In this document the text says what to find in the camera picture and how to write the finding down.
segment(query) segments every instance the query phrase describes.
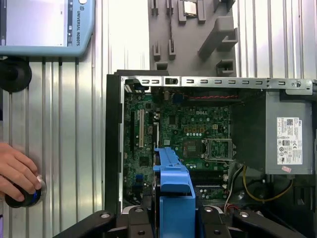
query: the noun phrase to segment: cable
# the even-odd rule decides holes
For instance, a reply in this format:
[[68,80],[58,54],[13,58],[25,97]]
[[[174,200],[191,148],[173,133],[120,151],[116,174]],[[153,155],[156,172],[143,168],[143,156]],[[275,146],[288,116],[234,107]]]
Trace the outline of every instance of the cable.
[[293,180],[290,181],[290,184],[288,185],[288,187],[283,191],[281,192],[280,194],[276,195],[275,197],[272,197],[272,198],[268,198],[268,199],[259,199],[257,197],[254,197],[248,190],[247,188],[247,183],[246,183],[246,171],[247,171],[247,166],[243,166],[243,186],[247,192],[247,194],[253,198],[254,200],[258,201],[258,202],[270,202],[270,201],[273,201],[281,196],[283,196],[284,194],[286,194],[290,189],[291,187],[293,186]]
[[241,166],[241,167],[234,173],[234,175],[232,176],[232,181],[231,181],[231,186],[230,186],[230,193],[229,193],[229,195],[228,195],[228,197],[227,197],[227,200],[226,200],[226,202],[225,202],[225,204],[224,204],[224,209],[223,209],[225,215],[227,215],[227,205],[228,205],[228,201],[229,201],[229,199],[230,199],[230,197],[231,197],[231,194],[232,194],[233,184],[234,184],[234,182],[235,182],[236,177],[240,174],[240,172],[242,171],[242,169],[243,169],[243,166]]
[[229,99],[229,98],[238,98],[237,95],[230,95],[230,96],[202,96],[202,97],[190,97],[187,95],[184,95],[184,97],[188,97],[191,99],[212,99],[212,98],[220,98],[220,99]]
[[227,208],[226,208],[226,211],[229,209],[229,208],[235,208],[236,210],[240,210],[240,208],[238,208],[237,206],[233,205],[233,204],[228,204]]

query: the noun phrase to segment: metal plate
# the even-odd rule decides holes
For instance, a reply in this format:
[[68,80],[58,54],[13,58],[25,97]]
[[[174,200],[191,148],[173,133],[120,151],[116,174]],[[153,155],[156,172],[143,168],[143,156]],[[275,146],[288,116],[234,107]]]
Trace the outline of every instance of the metal plate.
[[143,86],[152,87],[210,87],[210,88],[250,88],[289,89],[292,94],[312,95],[314,79],[284,78],[233,78],[233,77],[181,77],[181,76],[126,76],[137,79]]

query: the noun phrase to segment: green circuit board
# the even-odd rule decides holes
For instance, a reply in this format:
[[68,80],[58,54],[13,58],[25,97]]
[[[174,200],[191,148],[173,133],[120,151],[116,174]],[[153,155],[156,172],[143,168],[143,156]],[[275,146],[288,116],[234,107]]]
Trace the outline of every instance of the green circuit board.
[[[155,146],[176,152],[201,199],[226,198],[228,164],[202,158],[209,148],[202,140],[230,138],[229,107],[184,107],[171,100],[157,103],[151,94],[126,94],[124,125],[123,197],[127,205],[139,204],[143,195],[151,194]],[[210,158],[228,156],[225,142],[209,143]]]

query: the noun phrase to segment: black clamp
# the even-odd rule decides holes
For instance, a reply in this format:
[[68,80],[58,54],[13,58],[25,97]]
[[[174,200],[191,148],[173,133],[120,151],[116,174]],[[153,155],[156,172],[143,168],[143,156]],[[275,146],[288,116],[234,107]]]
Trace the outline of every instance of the black clamp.
[[29,63],[18,57],[0,60],[0,88],[15,93],[27,88],[31,82],[32,71]]

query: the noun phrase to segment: capacitor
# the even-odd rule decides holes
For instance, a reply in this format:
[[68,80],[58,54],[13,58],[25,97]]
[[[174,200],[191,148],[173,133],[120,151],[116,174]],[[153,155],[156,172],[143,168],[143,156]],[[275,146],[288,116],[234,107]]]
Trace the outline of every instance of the capacitor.
[[169,101],[170,93],[168,91],[164,91],[164,101]]

